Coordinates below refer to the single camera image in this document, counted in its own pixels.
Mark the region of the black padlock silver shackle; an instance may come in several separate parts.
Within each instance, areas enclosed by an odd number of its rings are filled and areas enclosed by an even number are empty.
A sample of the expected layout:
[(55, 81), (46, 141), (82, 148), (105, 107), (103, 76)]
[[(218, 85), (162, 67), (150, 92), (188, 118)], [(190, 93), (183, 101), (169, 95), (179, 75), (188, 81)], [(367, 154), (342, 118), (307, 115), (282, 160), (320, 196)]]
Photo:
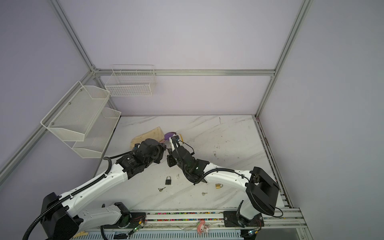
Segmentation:
[(178, 163), (177, 163), (176, 159), (172, 155), (168, 155), (167, 156), (167, 164), (171, 168), (171, 167), (177, 165)]

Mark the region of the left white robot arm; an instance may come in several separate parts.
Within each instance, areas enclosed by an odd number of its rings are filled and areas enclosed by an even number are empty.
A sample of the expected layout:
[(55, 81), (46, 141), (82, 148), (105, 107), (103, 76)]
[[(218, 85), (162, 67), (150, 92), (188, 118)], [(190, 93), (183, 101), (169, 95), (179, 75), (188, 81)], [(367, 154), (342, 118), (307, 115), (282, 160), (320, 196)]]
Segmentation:
[(42, 225), (49, 240), (69, 240), (83, 229), (118, 223), (130, 215), (124, 204), (115, 203), (95, 211), (87, 211), (86, 206), (109, 189), (143, 172), (152, 163), (160, 163), (166, 149), (165, 144), (146, 139), (133, 150), (114, 157), (115, 162), (104, 157), (108, 162), (104, 173), (62, 195), (52, 192), (43, 198), (41, 213), (27, 228), (23, 239), (29, 239), (38, 224)]

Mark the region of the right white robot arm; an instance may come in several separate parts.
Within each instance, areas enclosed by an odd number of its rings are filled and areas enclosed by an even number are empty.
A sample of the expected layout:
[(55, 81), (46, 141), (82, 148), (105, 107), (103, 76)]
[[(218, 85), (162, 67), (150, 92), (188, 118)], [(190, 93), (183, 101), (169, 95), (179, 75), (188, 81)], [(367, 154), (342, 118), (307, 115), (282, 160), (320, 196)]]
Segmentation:
[(178, 166), (186, 179), (194, 185), (200, 183), (224, 184), (244, 192), (247, 198), (242, 200), (236, 212), (237, 224), (240, 227), (249, 225), (258, 215), (281, 218), (284, 213), (275, 215), (276, 204), (280, 193), (279, 185), (262, 168), (254, 167), (250, 171), (233, 170), (220, 167), (208, 161), (194, 158), (178, 135), (170, 138), (171, 148), (168, 150), (169, 167)]

